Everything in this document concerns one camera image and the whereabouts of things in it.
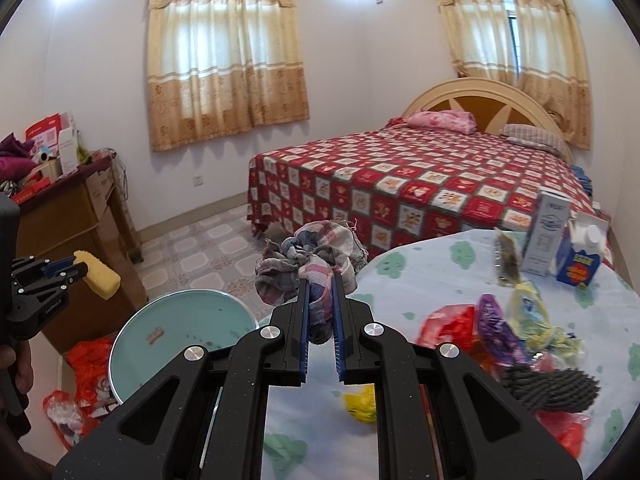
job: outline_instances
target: bed headboard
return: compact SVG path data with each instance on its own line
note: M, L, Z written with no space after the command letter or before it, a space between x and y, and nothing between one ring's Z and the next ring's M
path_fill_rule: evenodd
M464 110L476 117L478 130L497 135L505 124L532 124L564 138L552 117L531 97L505 83L463 77L427 90L402 114L418 110Z

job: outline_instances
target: red checkered bedspread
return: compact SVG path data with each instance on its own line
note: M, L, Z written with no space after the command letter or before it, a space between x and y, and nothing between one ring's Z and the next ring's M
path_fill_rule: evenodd
M248 219L254 231L279 222L288 233L348 219L374 257L468 228L526 230L540 186L593 211L571 168L550 153L399 124L255 156Z

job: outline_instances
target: silver bolt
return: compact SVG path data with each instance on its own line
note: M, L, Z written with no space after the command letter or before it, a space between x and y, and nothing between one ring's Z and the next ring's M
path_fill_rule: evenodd
M440 347L440 353L444 357L458 357L458 354L460 354L460 349L453 343L444 343L444 345Z
M204 348L201 346L190 346L184 351L184 358L187 361L199 361L204 357Z
M380 323L369 323L364 326L364 332L368 335L381 335L385 331L385 327Z
M265 339L276 339L280 335L280 329L277 326L267 325L260 330L260 335Z

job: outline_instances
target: white tablecloth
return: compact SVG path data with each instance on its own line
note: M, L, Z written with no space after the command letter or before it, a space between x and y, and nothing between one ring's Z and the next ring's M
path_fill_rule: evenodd
M578 460L587 478L606 457L640 402L640 298L604 265L580 291L523 274L540 290L551 322L585 340L581 368L600 381L587 412L591 423ZM477 303L494 294L504 308L513 289L497 285L494 232L472 230L393 249L358 275L352 298L372 307L376 320L415 341L424 319L446 304ZM333 342L311 345L306 384L272 387L265 429L265 480L378 478L375 424L346 411L335 371Z

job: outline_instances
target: purple plastic bag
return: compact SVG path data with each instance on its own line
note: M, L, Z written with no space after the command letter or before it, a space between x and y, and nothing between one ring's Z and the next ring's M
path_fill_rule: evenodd
M483 294L478 302L478 335L497 364L529 363L521 341L504 320L500 305L493 294Z

